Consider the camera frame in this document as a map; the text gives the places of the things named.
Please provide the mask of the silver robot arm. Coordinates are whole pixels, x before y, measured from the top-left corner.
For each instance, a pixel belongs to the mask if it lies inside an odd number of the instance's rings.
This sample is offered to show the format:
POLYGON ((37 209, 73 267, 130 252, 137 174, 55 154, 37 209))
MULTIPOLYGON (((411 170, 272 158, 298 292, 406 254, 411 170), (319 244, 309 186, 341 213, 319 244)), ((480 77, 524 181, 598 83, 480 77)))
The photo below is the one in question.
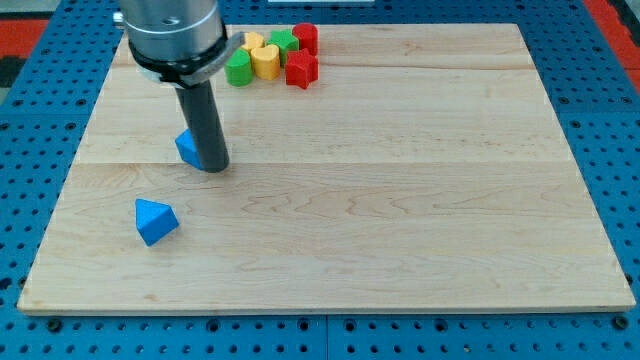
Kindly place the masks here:
POLYGON ((227 34, 217 0, 119 0, 112 15, 143 74, 175 88, 201 169, 229 165, 210 78, 245 44, 227 34))

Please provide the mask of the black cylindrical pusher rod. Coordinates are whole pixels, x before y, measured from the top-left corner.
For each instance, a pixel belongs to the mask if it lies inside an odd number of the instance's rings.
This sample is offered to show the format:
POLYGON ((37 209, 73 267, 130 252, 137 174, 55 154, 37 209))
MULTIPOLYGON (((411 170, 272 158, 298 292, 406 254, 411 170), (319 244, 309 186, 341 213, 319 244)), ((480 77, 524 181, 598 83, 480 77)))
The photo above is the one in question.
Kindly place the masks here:
POLYGON ((176 94, 202 169, 210 173, 225 170, 229 155, 210 82, 177 89, 176 94))

